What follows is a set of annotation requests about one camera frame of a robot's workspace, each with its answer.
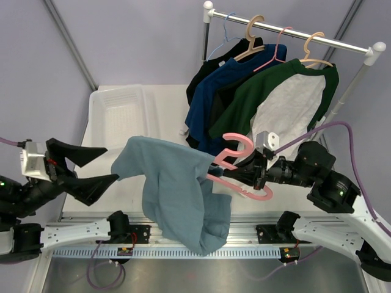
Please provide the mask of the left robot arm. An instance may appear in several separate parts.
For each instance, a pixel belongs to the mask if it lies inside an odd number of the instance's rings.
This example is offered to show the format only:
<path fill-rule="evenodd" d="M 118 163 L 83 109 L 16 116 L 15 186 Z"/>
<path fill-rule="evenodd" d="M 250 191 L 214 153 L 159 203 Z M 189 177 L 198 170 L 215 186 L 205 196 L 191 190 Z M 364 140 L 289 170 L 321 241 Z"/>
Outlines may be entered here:
<path fill-rule="evenodd" d="M 21 173 L 27 179 L 21 184 L 1 177 L 1 264 L 29 261 L 68 244 L 123 244 L 130 239 L 128 216 L 122 211 L 79 225 L 55 227 L 32 222 L 40 208 L 63 194 L 86 206 L 96 203 L 118 175 L 80 178 L 68 163 L 83 167 L 107 153 L 106 148 L 70 145 L 55 138 L 47 140 L 44 147 L 30 139 L 1 139 L 1 143 L 20 149 Z"/>

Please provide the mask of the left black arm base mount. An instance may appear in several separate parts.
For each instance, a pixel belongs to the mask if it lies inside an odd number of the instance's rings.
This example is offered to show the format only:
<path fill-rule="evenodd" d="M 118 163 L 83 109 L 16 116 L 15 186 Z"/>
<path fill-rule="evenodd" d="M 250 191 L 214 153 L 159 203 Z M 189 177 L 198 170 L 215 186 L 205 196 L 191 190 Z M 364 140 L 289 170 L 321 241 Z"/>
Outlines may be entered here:
<path fill-rule="evenodd" d="M 150 225 L 128 225 L 110 232 L 109 244 L 149 244 Z"/>

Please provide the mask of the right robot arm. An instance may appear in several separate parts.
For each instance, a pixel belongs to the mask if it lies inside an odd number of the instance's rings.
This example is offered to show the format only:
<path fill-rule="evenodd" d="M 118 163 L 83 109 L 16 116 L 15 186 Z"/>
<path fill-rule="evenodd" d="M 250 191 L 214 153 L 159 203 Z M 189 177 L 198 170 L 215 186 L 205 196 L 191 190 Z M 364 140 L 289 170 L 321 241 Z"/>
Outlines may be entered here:
<path fill-rule="evenodd" d="M 364 193 L 348 177 L 332 170 L 336 158 L 325 147 L 310 141 L 300 144 L 295 160 L 278 158 L 267 168 L 271 152 L 253 153 L 225 169 L 224 177 L 234 179 L 255 190 L 266 183 L 310 188 L 307 199 L 320 210 L 340 217 L 354 233 L 322 228 L 313 221 L 291 211 L 285 211 L 274 228 L 274 236 L 284 243 L 311 242 L 345 255 L 357 262 L 369 275 L 390 281 L 390 236 L 386 225 L 375 218 Z"/>

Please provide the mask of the pink plastic hanger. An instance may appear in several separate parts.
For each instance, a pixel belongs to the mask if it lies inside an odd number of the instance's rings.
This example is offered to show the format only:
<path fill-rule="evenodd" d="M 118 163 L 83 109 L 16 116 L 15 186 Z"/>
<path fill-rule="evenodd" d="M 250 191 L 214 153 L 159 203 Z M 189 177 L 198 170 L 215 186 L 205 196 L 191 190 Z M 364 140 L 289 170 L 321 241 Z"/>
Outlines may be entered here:
<path fill-rule="evenodd" d="M 213 162 L 221 167 L 228 169 L 228 170 L 235 170 L 235 169 L 237 169 L 237 167 L 235 167 L 233 164 L 230 164 L 230 163 L 224 161 L 225 158 L 227 158 L 227 157 L 235 157 L 235 158 L 248 157 L 255 150 L 253 141 L 251 141 L 250 138 L 248 138 L 242 134 L 229 132 L 229 133 L 223 134 L 222 138 L 224 140 L 232 140 L 232 141 L 242 143 L 244 146 L 244 149 L 241 151 L 234 151 L 234 150 L 225 148 L 215 157 Z M 228 187 L 229 189 L 241 194 L 242 196 L 253 199 L 253 200 L 268 201 L 273 197 L 273 192 L 268 186 L 265 186 L 263 188 L 263 190 L 265 191 L 265 194 L 263 196 L 259 196 L 259 195 L 253 194 L 251 192 L 248 192 L 248 191 L 242 189 L 240 186 L 237 186 L 233 183 L 230 183 L 224 179 L 221 179 L 221 178 L 214 176 L 214 175 L 211 175 L 209 173 L 206 175 L 206 178 L 209 180 L 212 180 L 216 183 L 222 184 L 223 186 Z"/>

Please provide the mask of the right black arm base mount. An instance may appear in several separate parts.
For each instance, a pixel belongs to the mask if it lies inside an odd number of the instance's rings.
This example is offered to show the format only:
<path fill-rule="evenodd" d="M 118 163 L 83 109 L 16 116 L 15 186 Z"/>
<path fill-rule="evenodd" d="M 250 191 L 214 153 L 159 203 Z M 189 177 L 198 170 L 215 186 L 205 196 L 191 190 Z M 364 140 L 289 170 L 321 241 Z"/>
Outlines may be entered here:
<path fill-rule="evenodd" d="M 260 224 L 255 227 L 259 244 L 295 244 L 296 239 L 283 239 L 277 233 L 276 226 L 272 224 Z"/>

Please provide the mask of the light blue t-shirt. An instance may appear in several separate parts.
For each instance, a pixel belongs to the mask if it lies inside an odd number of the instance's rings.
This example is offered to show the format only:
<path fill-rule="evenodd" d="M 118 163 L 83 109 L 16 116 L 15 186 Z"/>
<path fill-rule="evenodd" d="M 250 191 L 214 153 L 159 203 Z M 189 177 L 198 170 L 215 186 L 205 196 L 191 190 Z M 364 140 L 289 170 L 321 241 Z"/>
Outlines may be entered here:
<path fill-rule="evenodd" d="M 163 237 L 206 256 L 227 242 L 232 198 L 207 179 L 214 156 L 144 136 L 128 139 L 111 165 L 119 180 L 144 175 L 142 211 Z"/>

